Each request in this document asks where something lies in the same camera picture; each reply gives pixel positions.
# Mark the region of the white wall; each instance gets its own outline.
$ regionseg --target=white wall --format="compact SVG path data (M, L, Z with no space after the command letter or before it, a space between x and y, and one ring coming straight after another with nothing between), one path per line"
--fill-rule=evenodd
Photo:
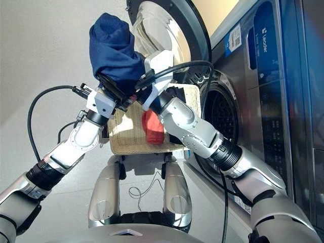
M3 180L10 181L36 162L26 129L33 98L56 85L85 82L96 86L89 60L89 29L105 11L128 20L125 3L1 1L1 155L11 165L1 171ZM71 91L55 91L38 102L32 127L40 155L55 145L59 128L73 121L84 104Z

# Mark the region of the gray floor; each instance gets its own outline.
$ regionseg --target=gray floor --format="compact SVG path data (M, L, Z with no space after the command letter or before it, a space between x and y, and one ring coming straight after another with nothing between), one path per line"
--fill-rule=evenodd
M33 98L56 85L88 83L95 87L97 81L92 76L88 54L89 28L103 12L125 21L128 16L125 0L1 0L0 3L2 191L36 162L26 129L27 111ZM84 108L85 101L70 91L55 91L39 101L32 127L41 156L55 146L60 127L73 121ZM92 189L111 155L109 143L89 152L44 200L40 215L17 242L44 242L87 228ZM129 158L127 165L127 179L120 182L122 213L138 211L137 201L129 197L128 189L130 186L145 189L154 171L160 169L161 157L137 155ZM146 170L135 171L134 167ZM223 210L214 208L190 178L187 182L194 209L190 234L205 242L220 242ZM141 207L145 211L161 210L162 198L163 192L155 184L143 198ZM238 241L229 226L227 242Z

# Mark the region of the washing machine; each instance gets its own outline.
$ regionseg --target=washing machine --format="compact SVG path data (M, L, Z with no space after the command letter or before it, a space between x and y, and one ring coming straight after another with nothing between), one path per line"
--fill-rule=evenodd
M127 0L137 51L171 50L174 64L213 63L208 91L203 68L174 79L199 86L201 98L207 96L204 119L276 169L288 196L321 234L324 73L312 45L323 50L324 29L316 6L319 0ZM221 183L210 161L191 154L186 164L202 188ZM231 199L236 214L248 217L249 207Z

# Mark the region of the black cable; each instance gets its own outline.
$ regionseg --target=black cable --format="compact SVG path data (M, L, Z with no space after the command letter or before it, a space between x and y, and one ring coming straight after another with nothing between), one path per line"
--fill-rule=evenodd
M73 86L70 86L70 85L61 85L61 86L55 86L55 87L52 87L52 88L49 88L47 90L44 90L42 91L41 93L39 93L35 98L34 100L32 101L31 105L30 105L30 108L29 108L29 111L28 111L28 118L27 118L27 130L28 130L28 136L29 136L29 140L30 140L30 144L31 144L31 147L32 147L32 150L34 151L34 154L36 156L36 159L38 162L40 162L41 158L39 156L39 153L37 151L37 148L36 148L36 145L35 145L35 142L34 142L34 138L32 136L32 131L31 131L31 116L32 116L32 112L34 110L34 107L36 105L36 102L40 99L40 97L42 97L44 94L47 94L51 91L54 91L54 90L61 90L61 89L71 89L73 90Z
M73 122L71 122L71 123L68 123L68 124L64 125L64 126L60 129L60 131L59 131L59 133L58 133L58 135L57 135L57 144L59 144L59 143L61 142L61 133L63 132L63 130L66 129L69 125L72 125L72 124L77 125L77 123L78 123L78 121L73 121Z
M218 185L220 188L222 188L224 191L226 190L229 194L232 194L233 196L238 196L235 192L228 190L227 187L225 188L222 184L220 184L218 181L216 181L202 166L199 159L196 158L197 164L199 165L200 169L208 176L208 178L214 182L216 185Z
M223 173L221 173L223 186L225 188L225 213L224 213L224 227L223 227L223 237L222 237L222 243L225 243L226 241L226 232L227 232L227 222L228 222L228 194L227 194L227 186L226 181Z
M178 64L178 65L175 65L173 67L169 67L161 72L154 74L152 77L149 77L148 79L137 83L135 85L135 89L139 90L143 87L147 87L147 86L151 85L156 79L158 79L170 72L174 72L174 71L186 68L186 67L197 67L197 66L209 67L209 69L210 69L209 81L210 81L213 76L213 70L214 70L214 66L212 65L212 63L210 63L208 61L190 61L190 62L184 62L184 63Z

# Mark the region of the wire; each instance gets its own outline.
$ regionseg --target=wire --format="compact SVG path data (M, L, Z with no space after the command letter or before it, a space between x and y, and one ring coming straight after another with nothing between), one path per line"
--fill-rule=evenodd
M158 73L154 74L152 77L149 77L148 79L137 83L135 85L135 89L139 90L143 87L147 87L147 86L151 85L156 79L158 79L166 74L169 74L170 72L174 72L174 71L186 68L186 67L197 67L197 66L209 67L210 73L209 73L208 79L210 82L210 80L212 79L213 70L214 70L214 66L212 65L212 63L210 63L208 61L191 61L191 62L184 62L184 63L178 64L178 65L175 65L173 67L169 67L161 72L158 72Z
M223 237L222 237L222 243L225 243L226 241L226 232L227 232L227 222L228 222L228 194L227 194L227 186L226 181L223 173L221 173L223 186L225 188L225 213L224 213L224 227L223 227Z
M197 164L199 165L200 169L208 176L210 180L212 180L216 185L218 185L220 188L222 188L224 191L226 190L229 194L232 194L233 196L238 196L235 192L228 190L227 187L224 187L222 184L220 184L218 181L216 181L202 166L200 160L196 158Z
M151 184L148 186L148 188L144 192L141 192L141 190L138 187L136 187L136 186L132 186L132 187L130 187L128 189L128 194L130 195L130 197L131 198L134 198L134 199L138 199L137 208L139 209L140 212L142 211L142 209L140 207L141 199L142 199L143 196L145 196L150 191L150 189L154 185L155 181L158 181L158 183L160 185L160 188L162 189L162 191L164 191L164 189L163 189L163 187L161 185L160 180L159 179L155 179L155 177L156 177L157 174L159 174L162 177L162 175L161 175L161 173L159 171L155 172L155 175L154 175L154 177L153 177L153 179L151 181ZM138 191L138 194L132 193L131 192L132 189L137 190Z
M54 90L61 90L61 89L71 89L73 90L73 86L70 86L70 85L61 85L61 86L55 86L55 87L52 87L52 88L49 88L47 90L44 90L42 91L41 93L39 93L35 98L34 100L32 101L31 105L30 105L30 108L29 108L29 111L28 111L28 117L27 117L27 130L28 130L28 136L29 136L29 140L30 140L30 144L31 144L31 147L32 147L32 150L34 151L34 154L36 156L36 159L38 162L40 162L41 158L39 156L39 153L37 151L37 148L36 148L36 145L35 145L35 141L34 141L34 138L32 136L32 131L31 131L31 116L32 116L32 112L35 108L35 105L36 105L36 102L40 99L40 97L42 97L44 94L47 94L51 91L54 91Z
M59 144L59 143L61 142L61 133L63 132L63 130L66 129L69 125L72 125L72 124L77 125L77 123L78 123L78 121L73 121L73 122L71 122L71 123L68 123L68 124L64 125L64 126L60 129L60 131L59 131L59 133L58 133L58 135L57 135L57 144Z

